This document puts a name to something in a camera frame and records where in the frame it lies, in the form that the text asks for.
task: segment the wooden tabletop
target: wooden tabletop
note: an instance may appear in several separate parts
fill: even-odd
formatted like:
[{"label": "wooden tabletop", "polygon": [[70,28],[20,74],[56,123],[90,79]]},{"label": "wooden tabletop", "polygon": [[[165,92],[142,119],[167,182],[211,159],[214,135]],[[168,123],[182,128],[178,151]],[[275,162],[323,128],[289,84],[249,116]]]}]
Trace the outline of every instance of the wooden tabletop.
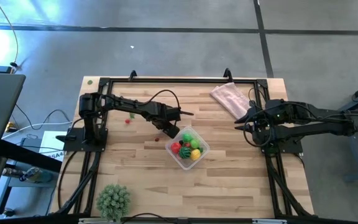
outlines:
[{"label": "wooden tabletop", "polygon": [[[96,92],[100,77],[84,77],[80,95]],[[287,100],[284,81],[268,78],[271,99]],[[200,83],[115,83],[113,93],[147,101],[156,92],[169,89],[177,94],[182,110],[179,128],[191,126],[210,146],[210,152],[191,170],[183,170],[165,150],[170,139],[150,122],[136,115],[126,124],[129,114],[110,111],[106,150],[102,153],[94,199],[108,184],[126,185],[131,192],[130,214],[152,212],[163,217],[268,218],[273,217],[272,199],[265,158],[259,148],[250,146],[241,131],[234,129],[233,118],[209,93],[217,84]],[[245,96],[252,86],[236,84]],[[163,92],[154,99],[176,106],[175,98]],[[78,105],[74,120],[78,119]],[[78,122],[76,127],[83,126]],[[62,203],[73,193],[80,179],[84,153],[77,153],[62,182]],[[287,184],[298,201],[313,213],[305,171],[299,158],[283,155]],[[281,191],[278,190],[283,209]],[[81,211],[88,195],[84,191]],[[51,212],[57,210],[55,194]],[[92,216],[99,216],[93,203]]]}]

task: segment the clear plastic container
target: clear plastic container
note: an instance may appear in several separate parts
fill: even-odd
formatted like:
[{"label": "clear plastic container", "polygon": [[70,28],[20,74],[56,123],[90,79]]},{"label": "clear plastic container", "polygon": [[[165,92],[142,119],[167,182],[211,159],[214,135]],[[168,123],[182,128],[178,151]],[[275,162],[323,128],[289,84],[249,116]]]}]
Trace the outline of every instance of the clear plastic container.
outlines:
[{"label": "clear plastic container", "polygon": [[[184,134],[190,134],[194,139],[199,140],[200,147],[202,147],[204,149],[203,152],[201,153],[200,158],[198,158],[196,161],[192,161],[190,158],[189,159],[178,159],[177,155],[171,151],[171,145],[174,142],[179,142],[180,140],[182,140]],[[197,132],[193,128],[191,128],[190,126],[187,126],[187,127],[183,128],[176,135],[176,137],[174,139],[171,139],[169,142],[167,142],[167,144],[165,145],[165,149],[173,157],[173,159],[179,163],[180,167],[182,167],[184,170],[190,170],[194,165],[197,164],[198,161],[200,161],[202,158],[204,158],[204,156],[209,152],[209,145],[204,141],[204,139],[199,134],[197,134]]]}]

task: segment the towel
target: towel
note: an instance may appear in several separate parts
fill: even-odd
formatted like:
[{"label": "towel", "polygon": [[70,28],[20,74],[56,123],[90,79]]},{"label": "towel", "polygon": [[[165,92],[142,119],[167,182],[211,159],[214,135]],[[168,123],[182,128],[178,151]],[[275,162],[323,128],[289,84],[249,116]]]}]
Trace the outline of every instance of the towel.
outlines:
[{"label": "towel", "polygon": [[236,119],[242,118],[250,108],[249,99],[241,93],[233,82],[217,86],[210,94]]}]

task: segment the gray floor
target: gray floor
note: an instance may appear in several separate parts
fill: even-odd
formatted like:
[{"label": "gray floor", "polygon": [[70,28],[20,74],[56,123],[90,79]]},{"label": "gray floor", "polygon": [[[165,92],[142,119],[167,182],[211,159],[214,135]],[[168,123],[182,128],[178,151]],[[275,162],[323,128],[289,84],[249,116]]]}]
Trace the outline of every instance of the gray floor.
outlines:
[{"label": "gray floor", "polygon": [[[17,25],[257,27],[251,0],[0,3]],[[358,30],[358,0],[260,0],[260,6],[267,29]],[[18,105],[36,123],[56,108],[72,115],[85,75],[128,75],[135,69],[142,76],[218,77],[229,67],[236,77],[266,77],[258,34],[18,31],[17,36],[18,73],[27,75]],[[290,100],[338,109],[358,90],[358,36],[268,35],[267,43],[274,77],[285,79]],[[12,61],[15,49],[12,33],[0,30],[0,65]],[[14,116],[27,126],[19,111]],[[64,119],[56,115],[51,121]],[[42,136],[28,131],[9,140],[28,133]],[[316,214],[358,221],[358,182],[343,181],[356,171],[348,140],[327,134],[302,143]]]}]

